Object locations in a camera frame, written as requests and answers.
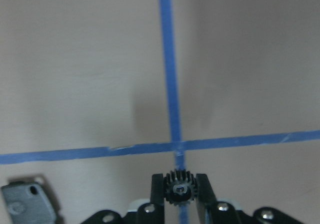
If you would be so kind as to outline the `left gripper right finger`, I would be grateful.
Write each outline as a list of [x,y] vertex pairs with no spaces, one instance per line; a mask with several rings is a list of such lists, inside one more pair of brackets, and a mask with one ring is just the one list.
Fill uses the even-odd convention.
[[235,208],[226,201],[219,201],[206,174],[196,174],[196,208],[201,224],[237,224]]

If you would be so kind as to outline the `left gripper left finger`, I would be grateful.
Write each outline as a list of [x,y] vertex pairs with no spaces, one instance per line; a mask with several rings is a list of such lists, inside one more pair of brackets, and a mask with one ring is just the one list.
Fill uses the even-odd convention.
[[153,174],[151,178],[150,201],[142,204],[136,213],[137,224],[164,224],[164,177],[163,174]]

